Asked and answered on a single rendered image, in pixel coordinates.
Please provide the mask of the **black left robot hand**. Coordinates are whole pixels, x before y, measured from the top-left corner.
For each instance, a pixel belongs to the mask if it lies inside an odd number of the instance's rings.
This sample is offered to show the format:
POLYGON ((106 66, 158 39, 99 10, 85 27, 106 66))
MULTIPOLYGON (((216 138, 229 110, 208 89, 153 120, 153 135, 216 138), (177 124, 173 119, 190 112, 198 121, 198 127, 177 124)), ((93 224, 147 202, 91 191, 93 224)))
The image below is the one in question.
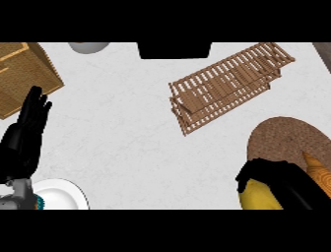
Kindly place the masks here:
POLYGON ((8 126, 0 143, 0 184, 29 178, 38 169, 41 134, 50 108, 51 102, 41 93, 41 87, 32 86, 17 122, 8 126))

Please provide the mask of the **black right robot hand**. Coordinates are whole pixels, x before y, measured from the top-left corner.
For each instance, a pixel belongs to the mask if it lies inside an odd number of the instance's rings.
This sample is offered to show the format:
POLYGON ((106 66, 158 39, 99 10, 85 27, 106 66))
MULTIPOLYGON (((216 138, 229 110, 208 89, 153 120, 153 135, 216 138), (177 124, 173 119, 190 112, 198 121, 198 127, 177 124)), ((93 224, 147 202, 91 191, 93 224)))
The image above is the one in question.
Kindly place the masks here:
POLYGON ((261 158, 248 160, 235 177, 238 194, 244 191, 250 179, 269 186, 282 206, 281 210, 331 211, 331 199, 294 163, 261 158))

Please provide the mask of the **yellow lemon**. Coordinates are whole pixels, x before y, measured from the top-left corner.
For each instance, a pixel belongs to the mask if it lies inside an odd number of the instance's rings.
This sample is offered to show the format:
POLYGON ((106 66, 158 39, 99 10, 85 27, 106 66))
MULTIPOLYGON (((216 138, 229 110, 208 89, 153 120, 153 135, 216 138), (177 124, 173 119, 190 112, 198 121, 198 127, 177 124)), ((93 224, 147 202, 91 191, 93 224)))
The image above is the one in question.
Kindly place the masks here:
POLYGON ((282 208, 269 186, 254 179, 247 181, 245 189, 238 196, 244 210, 279 210, 282 208))

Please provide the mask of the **brown round cork placemat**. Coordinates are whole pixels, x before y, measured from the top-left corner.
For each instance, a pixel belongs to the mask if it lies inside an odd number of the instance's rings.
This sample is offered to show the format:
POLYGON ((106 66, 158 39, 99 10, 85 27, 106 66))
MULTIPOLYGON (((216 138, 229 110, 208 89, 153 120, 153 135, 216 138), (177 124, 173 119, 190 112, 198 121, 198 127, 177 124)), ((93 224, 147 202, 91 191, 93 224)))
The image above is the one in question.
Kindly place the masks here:
POLYGON ((254 128, 247 144, 247 159, 285 160, 306 170, 303 153, 307 153, 331 173, 331 140, 304 121, 273 117, 254 128))

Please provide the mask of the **wooden slatted tiered shelf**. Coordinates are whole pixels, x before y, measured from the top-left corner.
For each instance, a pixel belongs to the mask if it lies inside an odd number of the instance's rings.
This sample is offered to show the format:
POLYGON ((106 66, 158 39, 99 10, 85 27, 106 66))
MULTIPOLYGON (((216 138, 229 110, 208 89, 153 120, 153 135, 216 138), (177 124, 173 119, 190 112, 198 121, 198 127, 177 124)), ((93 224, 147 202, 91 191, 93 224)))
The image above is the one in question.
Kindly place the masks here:
POLYGON ((171 111, 183 135, 263 93, 293 61, 273 42, 258 42, 171 82, 171 111))

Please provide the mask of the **orange wooden wedge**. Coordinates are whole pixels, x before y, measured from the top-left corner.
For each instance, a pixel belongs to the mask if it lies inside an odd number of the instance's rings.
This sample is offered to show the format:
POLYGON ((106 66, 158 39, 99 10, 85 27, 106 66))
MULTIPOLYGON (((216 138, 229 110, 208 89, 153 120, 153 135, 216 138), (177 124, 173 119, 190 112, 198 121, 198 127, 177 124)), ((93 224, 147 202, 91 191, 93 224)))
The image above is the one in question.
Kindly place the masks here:
POLYGON ((331 199, 331 172, 309 153, 301 153, 301 155, 306 162, 306 173, 331 199))

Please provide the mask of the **wicker basket box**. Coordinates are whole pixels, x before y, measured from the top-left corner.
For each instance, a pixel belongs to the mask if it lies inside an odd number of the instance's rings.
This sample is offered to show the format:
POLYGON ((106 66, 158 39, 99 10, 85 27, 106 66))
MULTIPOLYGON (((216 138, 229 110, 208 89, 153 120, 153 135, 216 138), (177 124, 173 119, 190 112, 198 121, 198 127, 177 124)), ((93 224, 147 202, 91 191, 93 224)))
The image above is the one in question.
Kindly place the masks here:
POLYGON ((0 119, 20 110, 32 86, 44 95, 63 87, 47 54, 36 42, 0 42, 0 119))

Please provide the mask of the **white plate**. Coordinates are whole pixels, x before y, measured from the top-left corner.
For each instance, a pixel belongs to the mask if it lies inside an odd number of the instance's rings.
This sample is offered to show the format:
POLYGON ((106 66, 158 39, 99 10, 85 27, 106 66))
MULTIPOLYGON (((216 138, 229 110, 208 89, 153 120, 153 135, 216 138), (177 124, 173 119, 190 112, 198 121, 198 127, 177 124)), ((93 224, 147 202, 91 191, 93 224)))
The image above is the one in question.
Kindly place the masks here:
POLYGON ((33 184, 45 210, 88 210, 88 201, 79 187, 65 179, 47 179, 33 184))

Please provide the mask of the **grey bowl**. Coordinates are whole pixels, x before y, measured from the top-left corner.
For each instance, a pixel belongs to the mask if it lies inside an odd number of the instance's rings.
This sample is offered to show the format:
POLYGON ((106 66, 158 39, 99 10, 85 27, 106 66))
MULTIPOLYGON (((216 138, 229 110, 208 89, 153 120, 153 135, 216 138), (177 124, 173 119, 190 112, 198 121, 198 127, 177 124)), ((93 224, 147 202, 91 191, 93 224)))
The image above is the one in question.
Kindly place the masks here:
POLYGON ((81 54, 93 54, 107 47, 106 42, 69 42, 72 50, 81 54))

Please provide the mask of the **black appliance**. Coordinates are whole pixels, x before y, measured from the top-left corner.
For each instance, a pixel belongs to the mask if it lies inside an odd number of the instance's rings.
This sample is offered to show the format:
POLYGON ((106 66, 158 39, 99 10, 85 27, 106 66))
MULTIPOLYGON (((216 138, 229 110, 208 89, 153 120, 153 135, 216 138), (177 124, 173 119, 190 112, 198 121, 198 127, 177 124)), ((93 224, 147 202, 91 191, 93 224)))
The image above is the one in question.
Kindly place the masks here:
POLYGON ((210 42, 140 42, 142 59, 199 59, 207 58, 210 42))

